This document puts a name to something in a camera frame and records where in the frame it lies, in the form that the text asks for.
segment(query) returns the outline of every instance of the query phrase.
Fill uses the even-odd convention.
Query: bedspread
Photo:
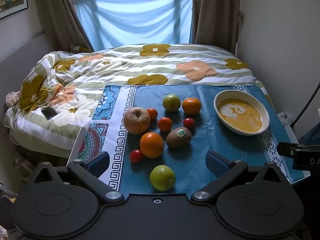
[[[231,53],[195,44],[125,45],[95,53],[45,55],[22,82],[19,102],[4,120],[11,139],[29,150],[68,157],[96,107],[114,104],[106,84],[256,84],[248,65]],[[58,114],[47,120],[41,110]]]

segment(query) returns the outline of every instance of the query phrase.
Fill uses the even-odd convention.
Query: kiwi fruit
[[[167,136],[167,145],[170,148],[183,147],[191,141],[191,133],[185,127],[178,127]]]

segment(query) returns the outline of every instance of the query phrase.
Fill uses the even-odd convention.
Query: green sticker
[[[177,135],[178,135],[179,137],[182,137],[182,136],[184,136],[185,134],[186,134],[186,131],[185,131],[185,130],[179,129],[179,130],[177,131]]]

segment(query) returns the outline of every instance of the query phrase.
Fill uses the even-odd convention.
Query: green fruit
[[[180,108],[181,101],[177,95],[169,94],[163,98],[162,105],[168,112],[175,112]]]
[[[167,145],[170,148],[183,147],[191,141],[191,133],[185,127],[179,127],[171,131],[167,136]]]
[[[151,185],[161,191],[168,190],[176,183],[176,175],[168,166],[156,166],[150,173]]]

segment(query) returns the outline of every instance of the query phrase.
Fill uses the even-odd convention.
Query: gray headboard
[[[0,62],[0,122],[3,123],[7,111],[5,96],[12,91],[19,91],[22,81],[30,70],[51,51],[55,51],[54,46],[44,33]]]

